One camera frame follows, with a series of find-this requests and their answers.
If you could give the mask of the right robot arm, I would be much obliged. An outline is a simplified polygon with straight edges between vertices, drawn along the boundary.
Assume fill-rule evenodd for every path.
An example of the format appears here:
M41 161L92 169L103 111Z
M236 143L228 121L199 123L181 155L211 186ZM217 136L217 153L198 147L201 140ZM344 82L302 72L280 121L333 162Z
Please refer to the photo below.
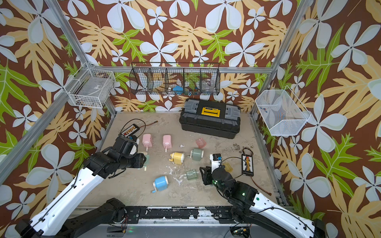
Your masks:
M230 213L240 224L256 224L281 238L325 238L324 223L303 218L272 202L256 188L234 179L224 166L200 167L205 185L213 185L231 205Z

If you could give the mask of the clear green tray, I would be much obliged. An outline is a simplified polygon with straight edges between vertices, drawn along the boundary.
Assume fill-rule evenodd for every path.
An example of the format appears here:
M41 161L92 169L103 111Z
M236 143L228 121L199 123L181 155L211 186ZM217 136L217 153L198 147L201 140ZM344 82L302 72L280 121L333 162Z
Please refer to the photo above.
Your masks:
M197 179L197 171L195 169L186 172L187 180Z

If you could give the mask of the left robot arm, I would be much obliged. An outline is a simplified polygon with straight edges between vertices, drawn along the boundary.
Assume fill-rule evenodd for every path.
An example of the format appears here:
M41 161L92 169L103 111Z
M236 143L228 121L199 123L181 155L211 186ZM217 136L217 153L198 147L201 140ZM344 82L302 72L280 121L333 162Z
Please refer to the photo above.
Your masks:
M72 182L40 213L15 226L21 238L78 238L102 223L126 221L125 205L112 198L101 207L69 218L75 208L103 180L114 178L127 168L140 169L146 162L138 152L135 135L116 138L113 146L84 161Z

